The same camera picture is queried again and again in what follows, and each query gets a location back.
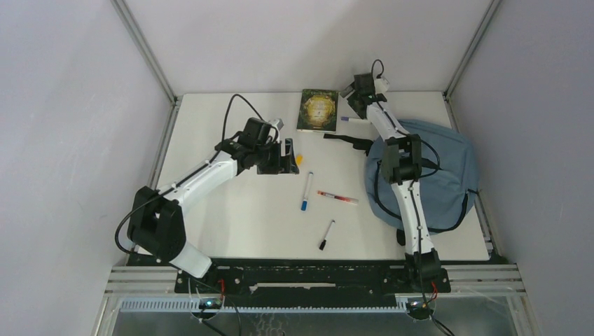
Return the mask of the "white marker purple cap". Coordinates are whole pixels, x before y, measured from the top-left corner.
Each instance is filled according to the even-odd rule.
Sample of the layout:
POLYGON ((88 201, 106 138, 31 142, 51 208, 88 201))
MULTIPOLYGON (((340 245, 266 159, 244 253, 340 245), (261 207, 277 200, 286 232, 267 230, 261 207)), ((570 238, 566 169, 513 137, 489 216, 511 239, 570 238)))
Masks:
POLYGON ((340 117, 340 120, 344 121, 344 122, 348 122, 348 123, 362 123, 362 124, 370 124, 371 123, 367 119, 353 118, 353 117, 347 117, 347 116, 340 117))

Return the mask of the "blue student backpack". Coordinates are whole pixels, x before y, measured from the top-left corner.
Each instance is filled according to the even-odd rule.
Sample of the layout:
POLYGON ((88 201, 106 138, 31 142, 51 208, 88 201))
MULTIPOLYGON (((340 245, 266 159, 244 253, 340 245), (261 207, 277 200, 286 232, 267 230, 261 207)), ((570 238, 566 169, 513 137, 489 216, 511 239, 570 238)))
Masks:
MULTIPOLYGON (((430 234, 457 229, 474 204, 478 192, 479 172, 474 148, 465 136, 434 123, 401 119, 400 124, 420 136, 422 143, 422 178, 420 197, 430 234)), ((372 212, 396 229, 396 240, 405 245, 406 237, 401 212, 390 185, 381 176, 379 167, 384 143, 346 135, 325 134, 352 144, 366 154, 364 186, 372 212)))

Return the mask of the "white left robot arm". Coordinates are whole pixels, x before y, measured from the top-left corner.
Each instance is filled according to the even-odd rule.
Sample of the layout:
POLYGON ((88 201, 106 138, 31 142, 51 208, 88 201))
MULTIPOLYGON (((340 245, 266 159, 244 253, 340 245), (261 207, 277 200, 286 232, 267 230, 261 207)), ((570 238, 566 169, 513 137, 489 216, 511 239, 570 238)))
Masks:
POLYGON ((298 174, 292 139, 279 137, 283 126, 280 118, 250 118, 243 130, 222 139, 209 158, 180 179, 159 189, 140 188, 127 220, 127 238, 191 275, 201 291, 214 290, 219 273, 211 268, 212 259, 188 240, 185 216, 210 192, 252 167, 263 175, 298 174))

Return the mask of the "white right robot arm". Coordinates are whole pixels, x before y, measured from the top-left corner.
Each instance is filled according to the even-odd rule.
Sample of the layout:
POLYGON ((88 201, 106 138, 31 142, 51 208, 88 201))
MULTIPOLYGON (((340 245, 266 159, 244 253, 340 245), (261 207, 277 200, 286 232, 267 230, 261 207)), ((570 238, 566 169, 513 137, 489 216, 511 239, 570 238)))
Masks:
POLYGON ((379 172, 389 184, 399 205, 405 234, 405 282, 413 291, 423 291, 441 272, 441 262, 431 241, 420 197, 422 140, 410 133, 387 108, 384 93, 376 87, 382 79, 371 72, 357 74, 347 102, 356 114, 377 129, 384 150, 379 172))

